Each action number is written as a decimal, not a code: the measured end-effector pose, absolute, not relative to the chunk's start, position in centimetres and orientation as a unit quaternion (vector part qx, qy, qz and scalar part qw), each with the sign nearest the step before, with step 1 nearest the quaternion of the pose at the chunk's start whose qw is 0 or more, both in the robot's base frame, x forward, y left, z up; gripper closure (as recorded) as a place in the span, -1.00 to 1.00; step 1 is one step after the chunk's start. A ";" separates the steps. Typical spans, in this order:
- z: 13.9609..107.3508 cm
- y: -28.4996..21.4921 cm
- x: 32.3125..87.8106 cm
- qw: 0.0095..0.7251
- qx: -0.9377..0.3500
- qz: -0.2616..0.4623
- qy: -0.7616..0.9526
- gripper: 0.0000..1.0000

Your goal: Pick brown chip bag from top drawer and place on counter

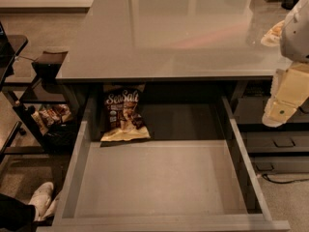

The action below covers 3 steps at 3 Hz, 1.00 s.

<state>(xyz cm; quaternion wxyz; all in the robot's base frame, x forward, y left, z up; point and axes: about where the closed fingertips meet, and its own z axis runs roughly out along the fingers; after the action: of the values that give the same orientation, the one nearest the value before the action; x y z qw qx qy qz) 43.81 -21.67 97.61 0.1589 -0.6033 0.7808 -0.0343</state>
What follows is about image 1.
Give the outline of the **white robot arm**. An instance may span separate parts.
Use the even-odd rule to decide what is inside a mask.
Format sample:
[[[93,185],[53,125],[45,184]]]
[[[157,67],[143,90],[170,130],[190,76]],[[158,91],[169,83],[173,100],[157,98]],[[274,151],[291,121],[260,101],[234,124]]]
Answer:
[[[272,78],[270,98],[262,122],[277,128],[285,124],[309,98],[309,0],[298,0],[284,20],[262,37],[261,44],[279,46],[292,61]]]

